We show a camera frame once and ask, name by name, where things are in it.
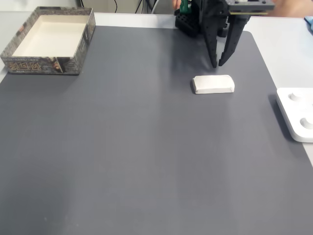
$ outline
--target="white table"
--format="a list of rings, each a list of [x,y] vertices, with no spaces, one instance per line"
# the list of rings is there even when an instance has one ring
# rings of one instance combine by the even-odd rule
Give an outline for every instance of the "white table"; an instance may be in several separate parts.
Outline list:
[[[0,51],[30,12],[0,12]],[[102,26],[175,28],[170,15],[95,13]],[[252,33],[277,88],[313,87],[313,35],[300,18],[251,17],[245,31]],[[6,75],[0,61],[0,82]],[[313,164],[313,144],[303,144]]]

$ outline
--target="table surface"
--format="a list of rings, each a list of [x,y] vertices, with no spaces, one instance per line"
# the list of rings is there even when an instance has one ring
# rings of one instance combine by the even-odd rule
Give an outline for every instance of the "table surface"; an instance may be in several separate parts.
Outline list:
[[[8,44],[30,12],[0,12],[0,51]],[[102,26],[175,28],[171,15],[95,13]],[[252,33],[277,88],[313,87],[313,35],[300,18],[251,17],[245,31]],[[0,81],[6,75],[0,61]],[[313,144],[304,143],[313,163]]]
[[[207,58],[179,30],[98,26],[79,76],[8,74],[0,234],[312,233],[312,166],[251,33]],[[208,72],[236,92],[193,94]]]

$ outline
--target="open box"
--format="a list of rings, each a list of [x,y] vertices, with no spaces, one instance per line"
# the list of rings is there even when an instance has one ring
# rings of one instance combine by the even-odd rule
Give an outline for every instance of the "open box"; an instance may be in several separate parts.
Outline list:
[[[0,57],[10,73],[79,74],[94,29],[92,8],[37,7]]]

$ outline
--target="black cable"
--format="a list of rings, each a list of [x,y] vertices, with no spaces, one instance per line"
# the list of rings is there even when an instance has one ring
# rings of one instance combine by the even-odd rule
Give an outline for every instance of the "black cable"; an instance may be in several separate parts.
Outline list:
[[[151,6],[151,4],[150,4],[150,0],[146,0],[146,3],[147,3],[147,7],[149,7],[150,8],[150,11],[152,11],[152,9],[153,9],[153,6]]]
[[[114,0],[114,2],[115,2],[115,5],[116,5],[116,9],[115,9],[115,13],[116,13],[116,11],[117,11],[117,3],[116,3],[116,0]]]
[[[138,9],[139,9],[139,7],[140,7],[141,2],[142,2],[142,0],[140,0],[140,3],[139,3],[139,5],[138,5],[138,7],[137,7],[137,9],[136,9],[136,11],[135,11],[135,14],[137,13],[137,11],[138,11]]]

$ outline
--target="white foam block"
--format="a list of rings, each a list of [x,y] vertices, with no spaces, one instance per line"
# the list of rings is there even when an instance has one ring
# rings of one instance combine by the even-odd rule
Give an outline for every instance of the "white foam block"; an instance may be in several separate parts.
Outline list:
[[[193,78],[196,94],[231,93],[235,83],[229,75],[196,76]]]

